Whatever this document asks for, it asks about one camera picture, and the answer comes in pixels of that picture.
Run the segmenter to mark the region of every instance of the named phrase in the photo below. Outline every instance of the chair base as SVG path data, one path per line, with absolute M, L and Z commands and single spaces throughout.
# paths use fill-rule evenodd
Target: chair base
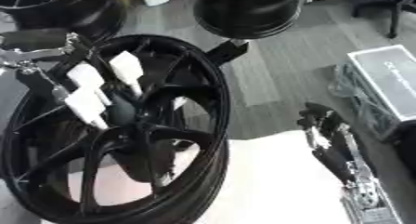
M 393 39 L 397 37 L 401 12 L 407 11 L 416 13 L 416 6 L 412 4 L 414 1 L 415 0 L 365 0 L 355 6 L 353 17 L 359 17 L 361 10 L 367 7 L 381 7 L 390 10 L 392 12 L 392 23 L 387 37 Z

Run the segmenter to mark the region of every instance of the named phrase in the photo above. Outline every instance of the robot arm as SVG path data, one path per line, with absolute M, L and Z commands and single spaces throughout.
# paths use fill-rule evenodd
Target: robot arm
M 331 108 L 307 103 L 298 124 L 305 130 L 314 156 L 344 184 L 342 201 L 354 224 L 402 223 L 375 177 L 364 144 L 350 125 Z

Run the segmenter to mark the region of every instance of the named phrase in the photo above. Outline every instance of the wheel spoke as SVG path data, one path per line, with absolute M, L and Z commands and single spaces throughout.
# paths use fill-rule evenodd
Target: wheel spoke
M 15 132 L 20 132 L 23 129 L 31 129 L 33 127 L 39 126 L 39 123 L 47 123 L 53 119 L 53 121 L 59 121 L 60 117 L 65 116 L 65 114 L 70 114 L 70 110 L 67 106 L 62 105 L 54 108 L 48 112 L 44 112 L 25 124 L 19 126 L 15 129 Z
M 182 67 L 189 64 L 189 53 L 184 51 L 174 62 L 169 65 L 169 69 L 164 77 L 164 82 L 169 83 L 175 77 L 176 73 L 182 69 Z
M 149 142 L 164 139 L 179 139 L 196 143 L 201 150 L 206 150 L 214 141 L 213 135 L 191 129 L 179 129 L 164 125 L 153 125 L 149 130 Z
M 94 197 L 94 184 L 102 158 L 103 154 L 94 148 L 86 152 L 80 197 L 80 213 L 82 216 L 97 210 L 98 204 Z
M 69 144 L 62 150 L 53 153 L 48 158 L 44 159 L 29 171 L 19 177 L 19 181 L 27 182 L 29 180 L 36 180 L 38 178 L 44 178 L 47 174 L 67 164 L 69 161 L 74 160 L 82 154 L 83 148 L 93 141 L 94 135 L 85 135 L 79 140 Z
M 145 105 L 154 107 L 154 104 L 165 105 L 174 99 L 185 97 L 194 100 L 207 112 L 211 111 L 211 104 L 217 99 L 217 89 L 214 86 L 180 86 L 166 84 L 156 87 L 145 96 Z
M 123 133 L 120 127 L 114 127 L 97 136 L 96 140 L 85 152 L 84 173 L 81 184 L 80 215 L 85 216 L 98 210 L 98 204 L 94 196 L 94 184 L 96 181 L 99 164 L 102 158 L 109 152 L 122 148 L 122 142 L 118 142 L 118 135 Z

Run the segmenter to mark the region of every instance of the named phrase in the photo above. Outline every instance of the white table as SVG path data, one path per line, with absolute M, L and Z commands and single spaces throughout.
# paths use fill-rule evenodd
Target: white table
M 195 153 L 191 149 L 178 154 L 179 169 Z M 81 174 L 70 180 L 71 193 L 78 197 Z M 148 184 L 132 181 L 117 165 L 100 169 L 96 189 L 100 204 L 132 201 L 150 191 Z M 105 192 L 108 189 L 117 192 Z M 340 197 L 341 183 L 312 156 L 302 131 L 231 140 L 224 186 L 197 223 L 350 224 Z

